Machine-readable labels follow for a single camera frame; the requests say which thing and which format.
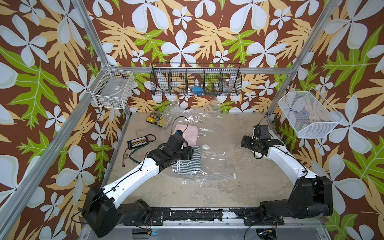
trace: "battery charger board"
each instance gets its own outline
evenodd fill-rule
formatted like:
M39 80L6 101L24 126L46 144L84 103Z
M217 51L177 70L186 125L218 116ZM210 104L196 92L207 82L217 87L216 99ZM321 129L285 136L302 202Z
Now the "battery charger board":
M139 138L128 141L128 149L132 150L132 149L135 149L137 147L142 147L142 146L145 146L148 144L149 144L149 141L148 141L147 136L139 137Z

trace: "white wire basket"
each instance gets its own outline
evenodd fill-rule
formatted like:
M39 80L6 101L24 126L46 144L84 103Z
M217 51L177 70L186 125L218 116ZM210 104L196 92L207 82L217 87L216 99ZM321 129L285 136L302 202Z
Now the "white wire basket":
M92 92L98 107L124 109L134 84L133 73L108 69Z
M343 119L343 115L313 88L288 92L278 105L298 138L324 138Z

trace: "floral wallpaper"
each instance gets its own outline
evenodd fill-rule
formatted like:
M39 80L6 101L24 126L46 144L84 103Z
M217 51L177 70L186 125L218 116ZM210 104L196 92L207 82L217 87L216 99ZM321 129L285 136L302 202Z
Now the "floral wallpaper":
M291 153L333 183L333 239L384 238L384 31L382 0L345 0L333 12L289 91L315 88L344 119L322 139L298 139L279 108Z
M84 1L115 66L218 63L290 67L324 8L318 0L90 0ZM162 111L179 98L202 106L209 96L152 96L149 74L135 74L132 111ZM223 112L264 112L284 76L244 74L242 94L219 97ZM198 78L189 83L201 86Z
M1 209L86 94L100 64L69 0L0 0L0 15ZM121 111L90 105L7 239L78 238L81 226L70 217L90 187L101 184L123 123Z

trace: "blue object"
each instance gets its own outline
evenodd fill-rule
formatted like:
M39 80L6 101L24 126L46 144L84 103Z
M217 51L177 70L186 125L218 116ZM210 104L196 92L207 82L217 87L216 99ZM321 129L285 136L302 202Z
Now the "blue object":
M192 91L194 91L194 92L203 92L204 90L202 88L200 88L200 87L194 87L192 89Z

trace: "plastic bag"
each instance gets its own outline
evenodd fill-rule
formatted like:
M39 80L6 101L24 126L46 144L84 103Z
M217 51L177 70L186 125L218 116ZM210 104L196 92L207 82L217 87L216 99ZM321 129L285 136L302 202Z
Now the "plastic bag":
M200 108L182 109L174 101L163 111L163 116L171 119L167 128L163 128L161 138L167 141L175 130L185 131L184 138L189 146L200 147L200 164L193 158L179 161L174 166L164 169L161 174L167 178L183 182L206 182L236 178L233 168L228 167L225 145L225 131L222 126L222 114L217 101L210 101ZM210 149L201 146L207 144Z

